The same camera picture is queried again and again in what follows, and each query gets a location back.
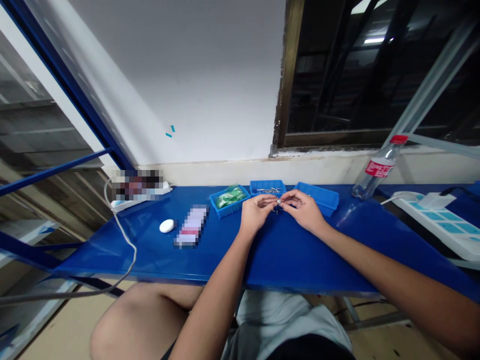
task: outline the plastic water bottle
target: plastic water bottle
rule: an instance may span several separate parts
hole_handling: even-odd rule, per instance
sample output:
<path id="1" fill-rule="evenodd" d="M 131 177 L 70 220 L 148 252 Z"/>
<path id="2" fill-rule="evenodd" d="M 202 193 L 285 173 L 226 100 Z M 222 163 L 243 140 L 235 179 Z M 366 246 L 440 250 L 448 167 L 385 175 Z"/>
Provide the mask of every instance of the plastic water bottle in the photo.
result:
<path id="1" fill-rule="evenodd" d="M 391 138 L 387 147 L 371 157 L 370 162 L 358 177 L 356 185 L 351 191 L 354 198 L 367 200 L 372 197 L 377 186 L 395 167 L 395 159 L 408 139 L 409 137 L 405 135 L 395 135 Z"/>

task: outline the power adapter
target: power adapter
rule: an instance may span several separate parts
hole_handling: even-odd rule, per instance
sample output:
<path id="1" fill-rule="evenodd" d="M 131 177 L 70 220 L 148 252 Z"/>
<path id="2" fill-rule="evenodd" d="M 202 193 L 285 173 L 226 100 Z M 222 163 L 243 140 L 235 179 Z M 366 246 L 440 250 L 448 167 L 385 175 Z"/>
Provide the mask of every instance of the power adapter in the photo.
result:
<path id="1" fill-rule="evenodd" d="M 440 195 L 440 192 L 429 192 L 418 205 L 424 209 L 439 210 L 445 208 L 457 198 L 452 194 Z"/>

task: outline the gray shorts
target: gray shorts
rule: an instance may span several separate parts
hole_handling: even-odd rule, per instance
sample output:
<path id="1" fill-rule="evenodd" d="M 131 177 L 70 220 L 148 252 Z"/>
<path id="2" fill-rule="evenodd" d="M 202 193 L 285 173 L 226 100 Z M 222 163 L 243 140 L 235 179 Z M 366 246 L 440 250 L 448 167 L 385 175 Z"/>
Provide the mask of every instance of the gray shorts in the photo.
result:
<path id="1" fill-rule="evenodd" d="M 238 329 L 228 337 L 222 360 L 266 359 L 286 340 L 306 334 L 352 351 L 347 333 L 327 307 L 312 307 L 298 294 L 246 290 L 236 320 Z"/>

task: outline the white mouse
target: white mouse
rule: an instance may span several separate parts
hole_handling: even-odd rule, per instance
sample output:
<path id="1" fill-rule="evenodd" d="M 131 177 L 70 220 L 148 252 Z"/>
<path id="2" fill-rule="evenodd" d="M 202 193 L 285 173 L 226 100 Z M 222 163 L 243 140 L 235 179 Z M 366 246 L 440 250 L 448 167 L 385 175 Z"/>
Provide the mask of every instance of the white mouse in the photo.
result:
<path id="1" fill-rule="evenodd" d="M 171 232 L 175 226 L 175 222 L 172 219 L 165 220 L 160 224 L 160 231 L 162 233 Z"/>

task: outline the bottle label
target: bottle label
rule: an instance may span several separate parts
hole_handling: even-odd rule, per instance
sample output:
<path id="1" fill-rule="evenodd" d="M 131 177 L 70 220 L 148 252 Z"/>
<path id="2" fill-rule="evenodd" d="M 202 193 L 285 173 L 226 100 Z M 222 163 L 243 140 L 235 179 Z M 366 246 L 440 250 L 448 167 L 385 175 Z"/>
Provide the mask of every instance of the bottle label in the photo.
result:
<path id="1" fill-rule="evenodd" d="M 394 167 L 395 165 L 382 165 L 370 160 L 365 169 L 365 172 L 368 175 L 372 175 L 376 178 L 386 178 Z"/>

